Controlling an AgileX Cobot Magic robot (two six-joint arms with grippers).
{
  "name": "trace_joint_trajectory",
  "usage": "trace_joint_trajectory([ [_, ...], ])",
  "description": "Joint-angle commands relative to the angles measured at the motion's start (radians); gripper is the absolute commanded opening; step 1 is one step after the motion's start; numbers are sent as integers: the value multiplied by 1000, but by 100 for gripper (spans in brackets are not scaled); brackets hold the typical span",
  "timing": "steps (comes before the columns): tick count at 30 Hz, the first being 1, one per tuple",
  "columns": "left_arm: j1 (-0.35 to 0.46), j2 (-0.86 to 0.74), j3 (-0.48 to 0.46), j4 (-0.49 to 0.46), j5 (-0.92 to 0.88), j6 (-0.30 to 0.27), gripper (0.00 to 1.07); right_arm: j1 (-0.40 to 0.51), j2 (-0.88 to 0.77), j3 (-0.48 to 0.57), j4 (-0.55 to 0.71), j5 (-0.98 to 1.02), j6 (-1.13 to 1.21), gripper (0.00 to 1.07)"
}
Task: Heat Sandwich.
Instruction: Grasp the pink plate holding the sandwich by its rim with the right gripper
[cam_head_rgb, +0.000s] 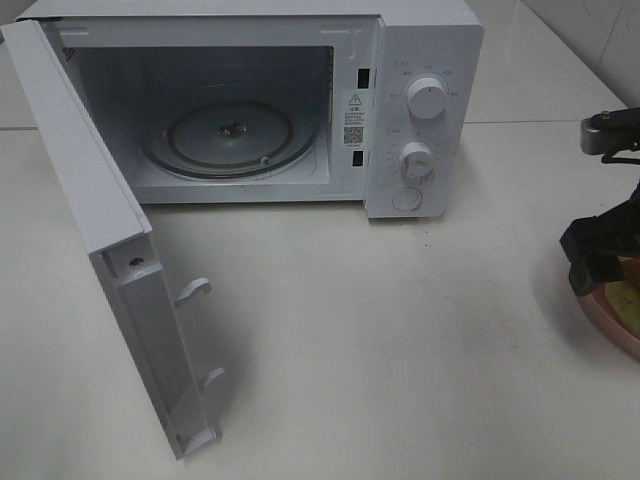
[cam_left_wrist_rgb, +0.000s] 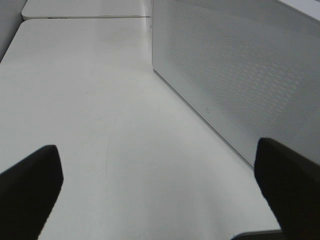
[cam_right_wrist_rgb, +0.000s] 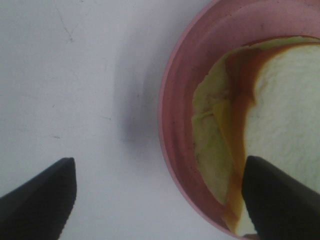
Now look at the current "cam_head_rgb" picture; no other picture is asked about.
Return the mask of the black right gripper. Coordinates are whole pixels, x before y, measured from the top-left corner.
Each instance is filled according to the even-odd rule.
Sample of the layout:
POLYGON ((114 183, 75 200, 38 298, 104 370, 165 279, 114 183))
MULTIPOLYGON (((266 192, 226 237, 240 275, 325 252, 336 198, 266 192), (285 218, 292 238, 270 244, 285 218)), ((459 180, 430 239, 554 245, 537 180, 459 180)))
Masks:
POLYGON ((621 257, 639 257, 639 186, 611 210, 571 222, 560 238, 569 259, 569 283, 576 296, 625 279, 621 257))

